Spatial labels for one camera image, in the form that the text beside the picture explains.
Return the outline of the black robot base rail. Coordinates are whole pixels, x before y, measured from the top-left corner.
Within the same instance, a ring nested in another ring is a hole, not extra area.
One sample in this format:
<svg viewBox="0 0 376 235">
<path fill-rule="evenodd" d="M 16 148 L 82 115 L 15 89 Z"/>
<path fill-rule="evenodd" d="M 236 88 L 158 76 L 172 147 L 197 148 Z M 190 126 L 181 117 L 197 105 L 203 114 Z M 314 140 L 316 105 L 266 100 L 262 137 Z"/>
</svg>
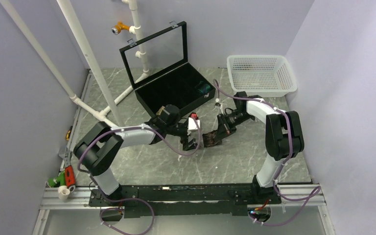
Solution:
<svg viewBox="0 0 376 235">
<path fill-rule="evenodd" d="M 282 200 L 272 188 L 256 183 L 193 185 L 123 185 L 124 202 L 107 199 L 91 191 L 89 206 L 121 208 L 125 218 L 165 215 L 231 214 L 246 216 L 259 206 L 279 205 Z"/>
</svg>

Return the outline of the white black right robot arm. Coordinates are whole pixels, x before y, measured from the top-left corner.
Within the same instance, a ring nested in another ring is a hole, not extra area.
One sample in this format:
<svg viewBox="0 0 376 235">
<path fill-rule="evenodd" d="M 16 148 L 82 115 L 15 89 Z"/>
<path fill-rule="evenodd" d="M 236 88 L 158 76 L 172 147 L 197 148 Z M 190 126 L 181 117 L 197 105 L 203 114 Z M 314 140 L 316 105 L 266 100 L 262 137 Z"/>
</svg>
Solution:
<svg viewBox="0 0 376 235">
<path fill-rule="evenodd" d="M 265 124 L 266 159 L 260 171 L 253 177 L 251 199 L 264 202 L 276 191 L 277 178 L 287 161 L 304 149 L 304 138 L 300 118 L 295 111 L 284 111 L 266 102 L 258 95 L 237 92 L 234 97 L 236 108 L 229 113 L 218 114 L 218 128 L 212 135 L 215 143 L 236 131 L 243 122 L 258 119 Z"/>
</svg>

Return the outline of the navy orange paisley tie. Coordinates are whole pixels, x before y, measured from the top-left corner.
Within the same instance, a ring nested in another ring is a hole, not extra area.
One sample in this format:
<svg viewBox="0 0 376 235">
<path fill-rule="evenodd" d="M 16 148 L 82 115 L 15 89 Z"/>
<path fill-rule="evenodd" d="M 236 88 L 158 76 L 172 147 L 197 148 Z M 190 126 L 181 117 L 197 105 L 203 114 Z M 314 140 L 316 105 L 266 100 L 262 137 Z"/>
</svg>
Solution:
<svg viewBox="0 0 376 235">
<path fill-rule="evenodd" d="M 222 140 L 217 140 L 217 130 L 202 134 L 204 148 L 214 147 L 222 144 Z"/>
</svg>

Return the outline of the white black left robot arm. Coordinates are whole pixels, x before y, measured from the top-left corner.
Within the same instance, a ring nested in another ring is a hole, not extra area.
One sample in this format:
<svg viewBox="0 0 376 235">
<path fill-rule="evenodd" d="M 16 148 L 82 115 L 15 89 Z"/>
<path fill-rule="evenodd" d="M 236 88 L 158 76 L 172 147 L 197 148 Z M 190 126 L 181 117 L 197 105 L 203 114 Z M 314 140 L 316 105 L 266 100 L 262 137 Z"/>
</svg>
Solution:
<svg viewBox="0 0 376 235">
<path fill-rule="evenodd" d="M 172 135 L 180 138 L 183 146 L 180 155 L 189 156 L 200 146 L 201 137 L 191 137 L 194 131 L 201 132 L 196 113 L 184 118 L 175 105 L 166 105 L 140 125 L 117 127 L 104 121 L 98 122 L 76 144 L 73 154 L 78 158 L 77 169 L 89 175 L 102 192 L 102 200 L 113 206 L 123 198 L 122 185 L 111 170 L 111 164 L 121 149 L 153 145 L 165 141 L 167 135 Z"/>
</svg>

